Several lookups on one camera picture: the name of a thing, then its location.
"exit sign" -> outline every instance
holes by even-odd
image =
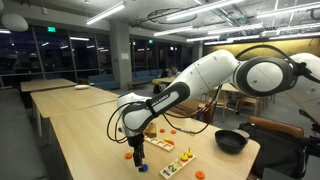
[[[57,32],[55,27],[48,27],[48,32]]]

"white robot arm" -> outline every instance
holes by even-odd
[[[123,131],[129,145],[135,148],[135,152],[137,150],[136,166],[141,166],[141,157],[144,157],[142,132],[150,121],[173,106],[227,82],[250,96],[269,96],[285,91],[319,123],[320,58],[303,53],[292,56],[292,59],[260,56],[241,62],[230,52],[218,50],[194,62],[155,97],[141,97],[134,93],[119,97],[118,107],[139,101],[120,109]],[[307,78],[298,78],[305,74]]]

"small bowl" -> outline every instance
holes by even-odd
[[[216,142],[220,149],[226,153],[237,154],[246,146],[246,139],[233,131],[219,130],[215,133]]]

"red object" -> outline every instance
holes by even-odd
[[[202,171],[197,171],[196,172],[196,177],[198,179],[204,179],[204,173]]]
[[[130,159],[130,158],[132,158],[132,153],[126,153],[126,155],[124,157],[126,159]]]

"plate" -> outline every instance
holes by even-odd
[[[89,85],[76,85],[74,88],[77,90],[81,89],[88,89],[90,86]]]

